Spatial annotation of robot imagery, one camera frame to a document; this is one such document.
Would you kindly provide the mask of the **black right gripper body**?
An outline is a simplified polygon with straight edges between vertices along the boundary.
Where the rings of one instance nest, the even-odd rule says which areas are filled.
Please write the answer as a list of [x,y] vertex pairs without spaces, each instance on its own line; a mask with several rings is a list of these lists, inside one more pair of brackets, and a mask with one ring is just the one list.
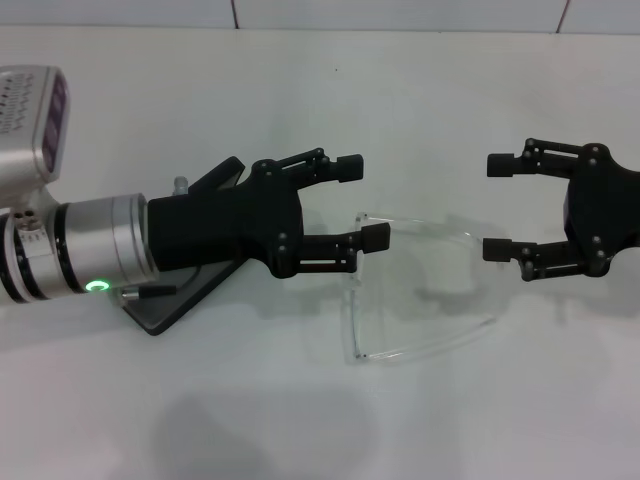
[[581,273],[605,275],[618,253],[639,246],[639,173],[618,164],[605,145],[584,145],[569,180],[564,222]]

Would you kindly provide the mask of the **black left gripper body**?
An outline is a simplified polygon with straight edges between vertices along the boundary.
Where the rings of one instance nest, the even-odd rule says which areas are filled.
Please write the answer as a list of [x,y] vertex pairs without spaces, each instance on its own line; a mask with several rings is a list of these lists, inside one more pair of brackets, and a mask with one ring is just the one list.
[[147,205],[149,248],[160,271],[256,259],[280,279],[299,272],[303,236],[297,187],[282,164],[261,160],[233,187],[207,184]]

